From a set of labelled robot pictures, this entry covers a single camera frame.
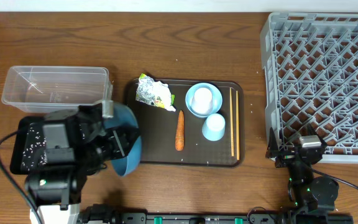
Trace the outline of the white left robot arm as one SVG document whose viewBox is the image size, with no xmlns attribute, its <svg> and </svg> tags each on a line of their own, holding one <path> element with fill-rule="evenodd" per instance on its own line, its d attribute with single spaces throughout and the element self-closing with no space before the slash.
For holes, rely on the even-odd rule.
<svg viewBox="0 0 358 224">
<path fill-rule="evenodd" d="M 138 166 L 141 138 L 132 110 L 113 101 L 46 114 L 28 129 L 21 169 L 36 206 L 59 204 L 61 210 L 81 202 L 87 177 L 116 161 L 124 176 Z"/>
</svg>

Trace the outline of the white rice pile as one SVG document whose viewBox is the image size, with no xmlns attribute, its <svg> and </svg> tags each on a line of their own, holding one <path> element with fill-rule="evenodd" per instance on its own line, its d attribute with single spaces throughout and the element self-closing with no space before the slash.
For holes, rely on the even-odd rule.
<svg viewBox="0 0 358 224">
<path fill-rule="evenodd" d="M 30 171 L 44 166 L 47 163 L 45 152 L 47 138 L 44 136 L 42 125 L 39 123 L 31 124 L 25 136 L 21 169 Z"/>
</svg>

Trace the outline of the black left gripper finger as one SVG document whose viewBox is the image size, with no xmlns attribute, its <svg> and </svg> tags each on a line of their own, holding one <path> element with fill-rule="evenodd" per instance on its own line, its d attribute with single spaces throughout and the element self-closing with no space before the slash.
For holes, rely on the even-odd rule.
<svg viewBox="0 0 358 224">
<path fill-rule="evenodd" d="M 113 157 L 127 157 L 139 137 L 139 128 L 112 129 Z"/>
<path fill-rule="evenodd" d="M 110 119 L 114 117 L 113 100 L 99 100 L 94 102 L 94 105 L 101 105 L 101 114 L 104 119 Z"/>
</svg>

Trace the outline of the dark blue bowl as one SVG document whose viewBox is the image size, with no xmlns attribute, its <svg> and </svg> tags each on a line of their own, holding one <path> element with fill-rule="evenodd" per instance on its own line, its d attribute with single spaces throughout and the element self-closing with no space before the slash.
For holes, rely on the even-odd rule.
<svg viewBox="0 0 358 224">
<path fill-rule="evenodd" d="M 114 103 L 113 117 L 106 119 L 104 124 L 107 129 L 113 129 L 117 134 L 121 134 L 119 140 L 127 156 L 114 159 L 111 163 L 116 173 L 124 177 L 133 172 L 140 163 L 142 140 L 138 122 L 128 106 Z"/>
</svg>

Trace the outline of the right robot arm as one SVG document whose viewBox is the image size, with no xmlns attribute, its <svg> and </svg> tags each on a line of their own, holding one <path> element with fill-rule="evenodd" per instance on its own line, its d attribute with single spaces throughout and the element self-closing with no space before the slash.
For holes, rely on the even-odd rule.
<svg viewBox="0 0 358 224">
<path fill-rule="evenodd" d="M 339 184 L 323 175 L 315 177 L 312 165 L 323 158 L 326 142 L 311 125 L 306 135 L 299 137 L 299 143 L 292 149 L 280 149 L 275 131 L 270 128 L 266 158 L 275 159 L 276 168 L 287 168 L 288 197 L 295 208 L 282 212 L 277 223 L 329 223 L 329 212 L 334 210 Z"/>
</svg>

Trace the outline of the light blue plastic cup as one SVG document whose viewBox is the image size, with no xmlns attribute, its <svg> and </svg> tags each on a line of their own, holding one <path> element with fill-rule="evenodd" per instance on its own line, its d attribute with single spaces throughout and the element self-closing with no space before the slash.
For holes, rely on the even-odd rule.
<svg viewBox="0 0 358 224">
<path fill-rule="evenodd" d="M 209 141 L 218 141 L 224 136 L 225 125 L 225 119 L 221 114 L 211 114 L 203 124 L 202 134 Z"/>
</svg>

